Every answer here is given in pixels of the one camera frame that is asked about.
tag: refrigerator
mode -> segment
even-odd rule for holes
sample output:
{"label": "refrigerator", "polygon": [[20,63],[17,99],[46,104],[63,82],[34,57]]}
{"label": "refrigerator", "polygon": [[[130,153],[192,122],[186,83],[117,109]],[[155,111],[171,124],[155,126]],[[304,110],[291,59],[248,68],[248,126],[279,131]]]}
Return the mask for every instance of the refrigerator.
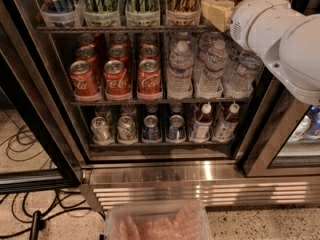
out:
{"label": "refrigerator", "polygon": [[[317,13],[319,8],[318,0],[289,1],[294,9],[303,13]],[[135,93],[132,100],[125,102],[105,98],[93,102],[76,100],[69,70],[81,34],[98,33],[109,37],[124,32],[135,40],[141,33],[156,33],[163,41],[160,47],[165,50],[168,34],[191,32],[197,36],[212,31],[212,26],[168,26],[165,24],[165,5],[160,3],[159,26],[48,27],[39,17],[42,0],[0,2],[1,33],[8,43],[1,47],[3,65],[7,69],[1,72],[1,88],[27,124],[30,122],[30,129],[35,133],[48,130],[49,141],[46,143],[55,143],[59,149],[58,154],[51,152],[49,147],[47,150],[54,161],[54,169],[29,172],[24,177],[32,181],[41,173],[50,175],[54,172],[58,179],[52,183],[46,178],[38,178],[32,185],[37,187],[30,190],[77,186],[91,208],[99,212],[114,205],[146,200],[200,199],[206,206],[318,201],[319,141],[316,137],[289,141],[313,107],[296,100],[266,68],[248,98],[206,100],[191,97],[181,100],[186,110],[201,102],[210,102],[213,107],[220,103],[239,104],[240,121],[232,140],[226,143],[168,143],[165,123],[161,126],[159,143],[143,143],[141,129],[145,105],[158,104],[164,118],[169,104],[174,102],[167,98],[165,88],[163,97],[153,101],[137,99]],[[14,59],[10,59],[11,50]],[[18,75],[20,67],[28,77]],[[20,87],[13,88],[4,80],[9,79],[9,75]],[[31,85],[30,92],[23,84]],[[43,111],[25,113],[24,104],[27,103],[19,102],[23,97],[15,93],[19,89],[23,89],[27,100],[39,99]],[[133,104],[137,108],[138,142],[132,145],[117,141],[110,145],[94,143],[91,120],[95,117],[96,106],[108,105],[118,114],[123,104]],[[35,119],[26,118],[30,114],[37,114],[41,124],[32,127]],[[15,180],[20,186],[24,184],[20,177]]]}

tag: bottle cap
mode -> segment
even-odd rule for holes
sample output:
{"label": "bottle cap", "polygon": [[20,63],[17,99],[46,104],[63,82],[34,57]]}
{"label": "bottle cap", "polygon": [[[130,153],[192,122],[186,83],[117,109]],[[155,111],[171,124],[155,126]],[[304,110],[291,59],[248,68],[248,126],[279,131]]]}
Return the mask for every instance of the bottle cap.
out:
{"label": "bottle cap", "polygon": [[217,41],[214,42],[213,46],[218,50],[222,50],[226,47],[226,43],[225,41],[218,39]]}
{"label": "bottle cap", "polygon": [[179,41],[177,45],[177,52],[185,53],[189,51],[188,43],[185,41]]}
{"label": "bottle cap", "polygon": [[209,114],[211,112],[211,105],[210,104],[203,104],[201,111],[205,114]]}
{"label": "bottle cap", "polygon": [[233,113],[233,114],[238,113],[239,109],[240,109],[240,106],[238,104],[236,104],[236,103],[231,104],[230,108],[229,108],[230,112]]}

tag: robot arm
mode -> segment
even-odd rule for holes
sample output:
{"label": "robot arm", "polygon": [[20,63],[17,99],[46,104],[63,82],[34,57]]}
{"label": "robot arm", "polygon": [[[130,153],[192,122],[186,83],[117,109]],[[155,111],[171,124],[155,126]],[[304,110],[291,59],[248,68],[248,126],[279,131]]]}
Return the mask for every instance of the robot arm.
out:
{"label": "robot arm", "polygon": [[230,32],[293,96],[320,105],[320,15],[306,17],[286,0],[244,0],[235,9]]}

